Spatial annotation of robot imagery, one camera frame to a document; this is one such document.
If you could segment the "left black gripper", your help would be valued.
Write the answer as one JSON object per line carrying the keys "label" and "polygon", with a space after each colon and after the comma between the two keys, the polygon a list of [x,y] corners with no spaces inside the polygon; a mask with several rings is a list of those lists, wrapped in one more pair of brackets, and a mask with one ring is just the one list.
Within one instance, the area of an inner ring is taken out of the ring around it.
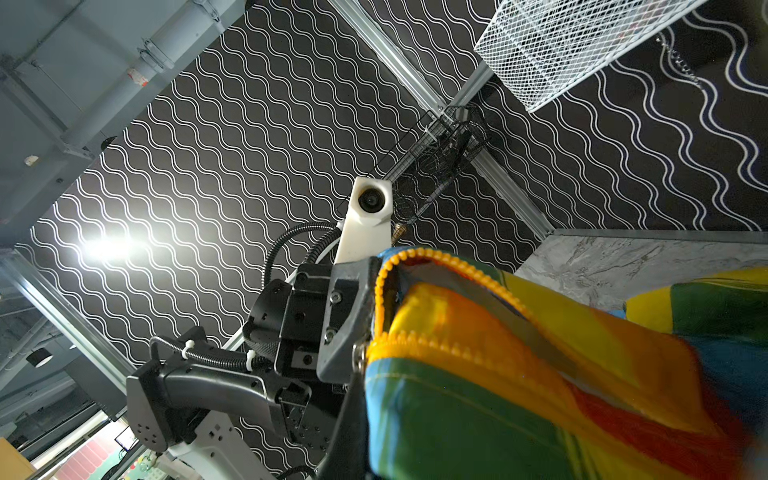
{"label": "left black gripper", "polygon": [[244,339],[271,362],[263,379],[273,429],[289,441],[330,447],[346,394],[339,384],[350,381],[354,346],[369,336],[380,267],[376,256],[332,270],[302,265],[293,283],[270,281],[252,307]]}

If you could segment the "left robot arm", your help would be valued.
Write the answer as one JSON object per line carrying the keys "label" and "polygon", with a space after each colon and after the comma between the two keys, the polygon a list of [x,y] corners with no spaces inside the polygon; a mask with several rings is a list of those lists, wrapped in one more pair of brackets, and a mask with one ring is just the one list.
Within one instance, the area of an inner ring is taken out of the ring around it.
{"label": "left robot arm", "polygon": [[252,420],[322,454],[285,477],[369,479],[364,356],[381,261],[304,264],[293,282],[270,282],[242,333],[244,352],[219,349],[199,327],[151,342],[127,379],[127,418],[147,449],[205,479],[268,479],[237,433]]}

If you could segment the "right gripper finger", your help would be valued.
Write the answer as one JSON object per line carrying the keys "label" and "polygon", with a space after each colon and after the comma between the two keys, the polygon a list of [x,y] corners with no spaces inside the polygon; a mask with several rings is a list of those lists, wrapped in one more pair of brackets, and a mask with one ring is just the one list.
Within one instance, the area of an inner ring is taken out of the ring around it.
{"label": "right gripper finger", "polygon": [[352,376],[330,448],[321,462],[317,478],[368,478],[368,418],[362,373]]}

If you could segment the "rainbow striped jacket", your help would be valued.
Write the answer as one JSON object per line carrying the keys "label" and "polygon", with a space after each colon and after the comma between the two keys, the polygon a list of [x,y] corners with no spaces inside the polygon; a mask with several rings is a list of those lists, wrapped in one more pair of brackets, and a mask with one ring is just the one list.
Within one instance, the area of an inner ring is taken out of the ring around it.
{"label": "rainbow striped jacket", "polygon": [[386,479],[763,479],[767,271],[620,314],[428,248],[382,254],[362,359]]}

